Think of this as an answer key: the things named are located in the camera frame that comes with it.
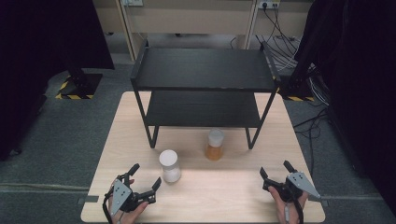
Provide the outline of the person's right hand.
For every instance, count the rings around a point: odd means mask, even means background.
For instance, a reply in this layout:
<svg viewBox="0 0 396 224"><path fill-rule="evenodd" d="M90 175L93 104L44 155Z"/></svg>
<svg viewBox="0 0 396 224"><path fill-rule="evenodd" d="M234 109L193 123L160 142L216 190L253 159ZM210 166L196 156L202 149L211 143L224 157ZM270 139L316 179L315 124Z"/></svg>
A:
<svg viewBox="0 0 396 224"><path fill-rule="evenodd" d="M276 216L280 224L303 224L300 218L299 211L304 210L305 203L308 199L308 193L303 192L302 196L298 198L298 206L294 202L285 203L278 191L274 187L269 187L269 192L276 202Z"/></svg>

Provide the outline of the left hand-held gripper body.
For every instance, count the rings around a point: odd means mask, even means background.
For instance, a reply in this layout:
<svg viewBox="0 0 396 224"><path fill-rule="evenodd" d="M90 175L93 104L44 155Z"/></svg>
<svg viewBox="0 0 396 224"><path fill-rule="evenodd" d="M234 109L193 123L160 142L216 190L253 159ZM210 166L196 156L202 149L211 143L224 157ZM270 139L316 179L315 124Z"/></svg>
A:
<svg viewBox="0 0 396 224"><path fill-rule="evenodd" d="M152 189L138 193L132 190L130 180L127 181L125 175L119 175L114 181L111 189L105 194L104 198L104 213L107 217L116 215L117 212L131 212L134 211L139 204L143 202L155 203L156 191ZM111 211L107 209L107 201L109 194L113 193L113 204Z"/></svg>

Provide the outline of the white power strip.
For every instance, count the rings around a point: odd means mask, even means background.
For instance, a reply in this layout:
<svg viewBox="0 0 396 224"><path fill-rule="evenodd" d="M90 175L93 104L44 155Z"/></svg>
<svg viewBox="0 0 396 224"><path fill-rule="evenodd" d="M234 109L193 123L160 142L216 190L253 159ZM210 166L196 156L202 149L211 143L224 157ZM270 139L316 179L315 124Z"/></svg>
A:
<svg viewBox="0 0 396 224"><path fill-rule="evenodd" d="M275 9L280 5L280 0L260 0L258 2L259 9Z"/></svg>

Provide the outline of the grey tape strip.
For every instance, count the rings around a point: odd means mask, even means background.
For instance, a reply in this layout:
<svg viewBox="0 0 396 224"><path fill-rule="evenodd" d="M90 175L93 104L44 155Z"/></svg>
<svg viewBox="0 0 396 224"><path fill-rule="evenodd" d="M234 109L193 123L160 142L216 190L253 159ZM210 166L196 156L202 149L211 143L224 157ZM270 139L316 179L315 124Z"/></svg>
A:
<svg viewBox="0 0 396 224"><path fill-rule="evenodd" d="M83 205L85 203L97 203L99 197L97 195L88 195L86 197L79 198L77 204Z"/></svg>

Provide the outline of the jar of white powder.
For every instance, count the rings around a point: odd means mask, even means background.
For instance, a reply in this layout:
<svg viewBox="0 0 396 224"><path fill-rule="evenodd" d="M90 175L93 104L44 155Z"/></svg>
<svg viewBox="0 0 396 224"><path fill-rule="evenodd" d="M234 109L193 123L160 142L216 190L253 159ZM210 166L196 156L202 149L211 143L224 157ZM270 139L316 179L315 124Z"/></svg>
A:
<svg viewBox="0 0 396 224"><path fill-rule="evenodd" d="M177 182L181 177L178 165L178 155L172 149L164 150L159 157L163 169L163 179L168 183Z"/></svg>

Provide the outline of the person's left hand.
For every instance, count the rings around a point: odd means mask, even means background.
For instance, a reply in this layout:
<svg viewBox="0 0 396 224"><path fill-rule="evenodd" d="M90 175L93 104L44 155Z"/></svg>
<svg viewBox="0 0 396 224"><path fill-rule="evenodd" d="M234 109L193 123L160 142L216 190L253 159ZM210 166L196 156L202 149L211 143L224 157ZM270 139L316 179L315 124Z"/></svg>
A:
<svg viewBox="0 0 396 224"><path fill-rule="evenodd" d="M107 201L107 209L109 212L111 211L112 204L113 204L113 193L110 193ZM110 215L111 224L135 224L135 221L145 211L148 205L149 205L148 202L143 202L139 204L134 211L128 213L119 211L114 216Z"/></svg>

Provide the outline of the jar of orange liquid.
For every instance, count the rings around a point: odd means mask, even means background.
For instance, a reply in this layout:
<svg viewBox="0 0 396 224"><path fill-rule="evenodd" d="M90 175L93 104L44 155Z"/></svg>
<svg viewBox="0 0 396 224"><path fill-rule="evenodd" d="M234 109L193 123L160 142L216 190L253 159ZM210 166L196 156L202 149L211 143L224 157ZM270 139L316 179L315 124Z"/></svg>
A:
<svg viewBox="0 0 396 224"><path fill-rule="evenodd" d="M224 140L224 133L220 129L212 129L209 131L207 137L207 146L205 156L211 161L218 161L222 155L222 144Z"/></svg>

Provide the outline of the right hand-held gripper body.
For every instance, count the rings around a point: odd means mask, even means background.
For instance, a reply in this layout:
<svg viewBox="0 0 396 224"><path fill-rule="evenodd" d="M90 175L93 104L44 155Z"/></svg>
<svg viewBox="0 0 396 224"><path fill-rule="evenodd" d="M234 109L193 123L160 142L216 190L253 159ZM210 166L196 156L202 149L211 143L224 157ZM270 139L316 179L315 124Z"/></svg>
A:
<svg viewBox="0 0 396 224"><path fill-rule="evenodd" d="M317 199L320 198L320 194L318 193L314 185L302 172L295 172L289 174L286 177L284 183L278 183L268 177L267 181L263 181L262 188L264 190L269 190L269 187L274 187L285 203L291 202L294 199L298 199L302 196L304 191Z"/></svg>

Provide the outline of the black stand base striped tape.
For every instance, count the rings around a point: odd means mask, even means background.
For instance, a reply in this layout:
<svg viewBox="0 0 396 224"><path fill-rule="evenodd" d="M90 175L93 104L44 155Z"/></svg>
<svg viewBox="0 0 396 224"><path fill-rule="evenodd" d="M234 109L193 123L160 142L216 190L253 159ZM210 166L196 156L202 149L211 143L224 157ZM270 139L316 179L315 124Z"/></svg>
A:
<svg viewBox="0 0 396 224"><path fill-rule="evenodd" d="M284 100L288 101L314 101L314 95L311 91L311 87L308 79L297 79L293 80L292 70L283 69L279 72L280 86L278 94L282 96Z"/></svg>
<svg viewBox="0 0 396 224"><path fill-rule="evenodd" d="M102 74L87 74L83 71L75 76L68 75L55 98L70 100L91 99L102 77Z"/></svg>

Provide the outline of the black two-tier shelf rack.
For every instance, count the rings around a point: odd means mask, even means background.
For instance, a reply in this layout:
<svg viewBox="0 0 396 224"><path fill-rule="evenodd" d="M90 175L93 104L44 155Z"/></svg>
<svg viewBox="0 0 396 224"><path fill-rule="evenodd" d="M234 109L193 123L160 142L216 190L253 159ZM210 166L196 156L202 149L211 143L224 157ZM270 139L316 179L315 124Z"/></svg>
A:
<svg viewBox="0 0 396 224"><path fill-rule="evenodd" d="M243 128L254 148L280 77L259 49L154 48L144 41L131 84L151 147L162 126Z"/></svg>

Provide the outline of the black curtain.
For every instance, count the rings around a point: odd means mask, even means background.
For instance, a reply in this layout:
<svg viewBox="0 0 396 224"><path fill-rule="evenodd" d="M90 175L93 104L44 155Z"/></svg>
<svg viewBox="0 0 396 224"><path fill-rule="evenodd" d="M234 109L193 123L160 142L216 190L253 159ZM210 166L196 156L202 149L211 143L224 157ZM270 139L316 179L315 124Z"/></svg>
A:
<svg viewBox="0 0 396 224"><path fill-rule="evenodd" d="M396 0L313 0L304 57L330 89L345 150L396 216Z"/></svg>
<svg viewBox="0 0 396 224"><path fill-rule="evenodd" d="M0 161L70 65L114 67L92 0L0 0Z"/></svg>

